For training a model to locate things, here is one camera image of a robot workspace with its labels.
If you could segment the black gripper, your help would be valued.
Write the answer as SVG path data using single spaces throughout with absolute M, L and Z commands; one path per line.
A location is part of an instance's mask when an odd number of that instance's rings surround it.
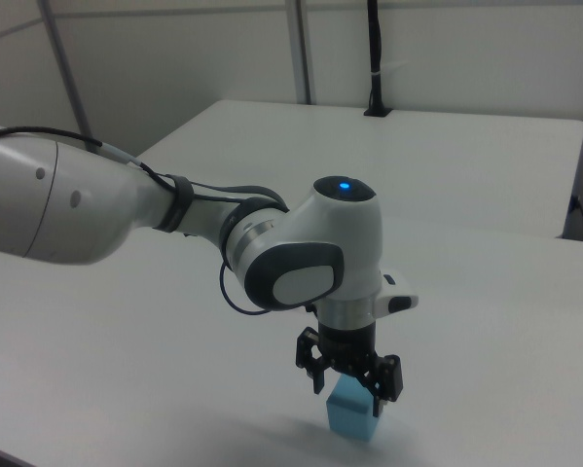
M 372 396 L 372 415 L 378 418 L 383 407 L 395 402 L 403 391 L 401 359 L 379 356 L 375 350 L 376 323 L 355 330 L 339 330 L 318 324 L 318 333 L 306 328 L 296 342 L 295 363 L 312 380 L 314 394 L 325 385 L 325 372 L 332 366 L 339 373 L 357 376 Z M 322 355 L 315 357 L 314 349 Z

